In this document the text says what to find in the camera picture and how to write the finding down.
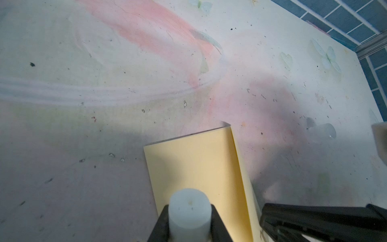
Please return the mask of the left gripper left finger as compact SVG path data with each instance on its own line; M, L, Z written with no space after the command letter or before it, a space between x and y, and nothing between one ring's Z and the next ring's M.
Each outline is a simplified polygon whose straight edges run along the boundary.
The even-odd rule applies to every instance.
M165 205L147 242L168 242L169 241L169 205Z

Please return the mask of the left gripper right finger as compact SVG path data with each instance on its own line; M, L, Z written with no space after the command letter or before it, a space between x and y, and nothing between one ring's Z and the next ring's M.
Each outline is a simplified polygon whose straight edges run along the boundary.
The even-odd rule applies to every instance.
M223 223L215 205L211 205L210 234L212 242L233 242L225 224Z

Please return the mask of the clear glue stick cap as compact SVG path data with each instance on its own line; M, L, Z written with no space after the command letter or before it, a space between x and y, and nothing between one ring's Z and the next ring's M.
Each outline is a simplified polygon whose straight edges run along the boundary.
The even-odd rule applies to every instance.
M312 118L308 117L306 118L306 125L307 137L313 142L325 142L337 137L336 130L332 124L317 125Z

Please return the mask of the white glue stick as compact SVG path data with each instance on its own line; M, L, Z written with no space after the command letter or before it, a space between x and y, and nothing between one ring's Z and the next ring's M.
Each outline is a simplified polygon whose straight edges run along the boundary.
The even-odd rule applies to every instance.
M206 242L210 236L212 207L208 197L192 188L172 194L168 205L173 242Z

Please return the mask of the yellow envelope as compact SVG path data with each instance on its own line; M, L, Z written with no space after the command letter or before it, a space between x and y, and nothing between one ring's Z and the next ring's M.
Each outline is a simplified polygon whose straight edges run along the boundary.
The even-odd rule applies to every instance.
M197 189L215 206L233 241L268 241L231 127L147 145L144 153L158 214L174 192Z

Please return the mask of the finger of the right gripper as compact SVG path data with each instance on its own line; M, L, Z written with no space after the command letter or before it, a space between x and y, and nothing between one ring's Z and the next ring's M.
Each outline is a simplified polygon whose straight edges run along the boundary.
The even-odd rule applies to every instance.
M266 203L261 228L275 242L385 242L387 211L365 207L318 207Z

